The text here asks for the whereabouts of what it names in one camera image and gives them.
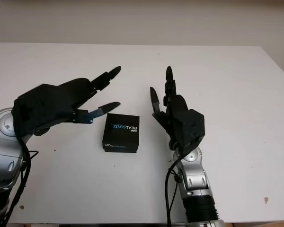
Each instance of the black cable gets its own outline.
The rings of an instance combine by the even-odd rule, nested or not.
[[[167,213],[167,226],[171,227],[171,220],[170,220],[170,211],[169,211],[169,193],[168,193],[168,183],[169,183],[169,175],[173,171],[173,168],[182,160],[182,157],[179,157],[169,168],[165,178],[165,204],[166,204],[166,213]]]
[[[170,204],[170,207],[169,207],[169,212],[171,212],[172,204],[174,203],[177,189],[178,189],[178,183],[176,182],[176,188],[175,188],[174,195],[172,197],[172,201],[171,201],[171,204]]]
[[[37,151],[37,150],[30,150],[29,152],[30,152],[30,153],[34,153],[34,154],[30,157],[30,160],[32,160],[33,157],[35,157],[37,154],[39,154],[39,151]]]

